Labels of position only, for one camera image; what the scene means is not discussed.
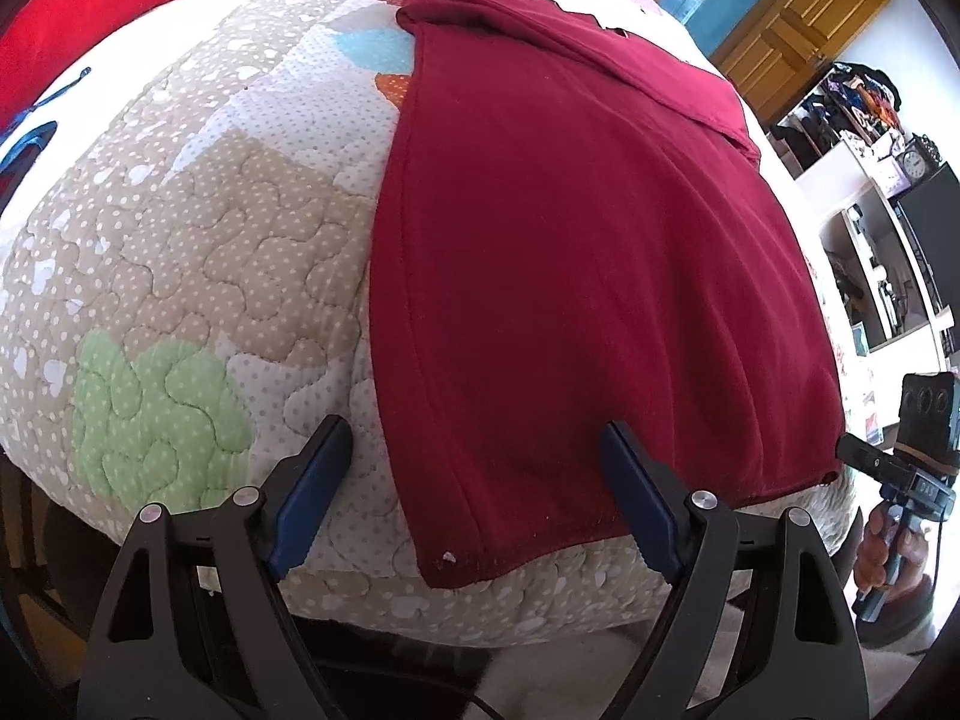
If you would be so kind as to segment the person's right hand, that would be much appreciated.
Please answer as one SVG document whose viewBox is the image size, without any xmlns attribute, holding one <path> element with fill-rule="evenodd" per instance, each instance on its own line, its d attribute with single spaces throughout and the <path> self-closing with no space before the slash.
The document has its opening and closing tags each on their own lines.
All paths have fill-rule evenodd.
<svg viewBox="0 0 960 720">
<path fill-rule="evenodd" d="M 922 649 L 931 640 L 934 582 L 926 574 L 928 540 L 913 530 L 895 535 L 889 506 L 878 504 L 864 525 L 853 567 L 858 595 L 885 592 L 877 619 L 856 622 L 857 637 L 866 649 Z"/>
</svg>

